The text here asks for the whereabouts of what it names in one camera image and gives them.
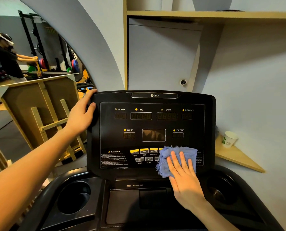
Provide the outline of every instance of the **black t-shirt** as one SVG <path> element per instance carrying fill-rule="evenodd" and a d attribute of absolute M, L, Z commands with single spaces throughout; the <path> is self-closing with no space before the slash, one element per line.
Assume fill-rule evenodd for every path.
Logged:
<path fill-rule="evenodd" d="M 6 74 L 17 78 L 24 78 L 22 70 L 17 63 L 17 55 L 0 46 L 0 63 Z"/>

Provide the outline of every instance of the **shelf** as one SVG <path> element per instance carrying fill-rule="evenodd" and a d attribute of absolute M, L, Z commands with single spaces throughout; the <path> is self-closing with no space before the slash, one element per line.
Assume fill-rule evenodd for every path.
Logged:
<path fill-rule="evenodd" d="M 286 22 L 286 12 L 248 11 L 127 11 L 128 16 L 181 19 L 206 23 Z"/>
<path fill-rule="evenodd" d="M 216 145 L 215 145 L 215 152 L 216 156 L 232 161 L 236 164 L 240 164 L 242 166 L 245 166 L 247 168 L 259 171 L 264 173 L 265 170 L 259 166 L 257 163 L 255 163 L 252 159 L 250 159 L 245 153 L 243 153 L 241 150 L 239 150 L 234 145 L 231 148 L 225 148 L 222 146 L 223 136 L 218 136 L 216 139 Z"/>

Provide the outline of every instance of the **white paper cup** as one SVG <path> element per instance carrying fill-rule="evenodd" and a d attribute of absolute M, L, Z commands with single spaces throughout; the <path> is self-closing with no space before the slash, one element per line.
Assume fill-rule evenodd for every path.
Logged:
<path fill-rule="evenodd" d="M 235 134 L 232 131 L 226 131 L 224 132 L 223 140 L 222 140 L 222 146 L 226 148 L 230 148 L 235 141 L 238 139 L 237 134 Z"/>

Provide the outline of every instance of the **blue cleaning rag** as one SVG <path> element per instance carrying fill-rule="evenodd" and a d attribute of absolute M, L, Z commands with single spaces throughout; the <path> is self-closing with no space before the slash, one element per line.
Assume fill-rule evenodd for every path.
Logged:
<path fill-rule="evenodd" d="M 178 159 L 179 164 L 181 165 L 179 152 L 182 151 L 185 155 L 185 159 L 188 165 L 188 159 L 192 160 L 193 169 L 195 173 L 197 173 L 197 167 L 196 167 L 196 159 L 197 159 L 197 149 L 190 148 L 190 147 L 164 147 L 162 150 L 160 150 L 160 159 L 159 163 L 156 165 L 156 169 L 163 178 L 172 176 L 173 174 L 170 172 L 168 168 L 168 162 L 166 161 L 166 158 L 171 155 L 171 151 L 174 151 L 176 154 L 176 157 Z"/>

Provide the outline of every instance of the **cup holder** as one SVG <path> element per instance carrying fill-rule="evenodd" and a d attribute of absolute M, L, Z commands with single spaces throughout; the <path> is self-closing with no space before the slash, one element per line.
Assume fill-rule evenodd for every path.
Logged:
<path fill-rule="evenodd" d="M 81 210 L 91 196 L 90 186 L 82 181 L 66 186 L 59 195 L 57 208 L 64 214 L 73 214 Z"/>
<path fill-rule="evenodd" d="M 212 197 L 221 203 L 231 205 L 237 201 L 235 187 L 223 177 L 211 177 L 207 180 L 207 187 Z"/>

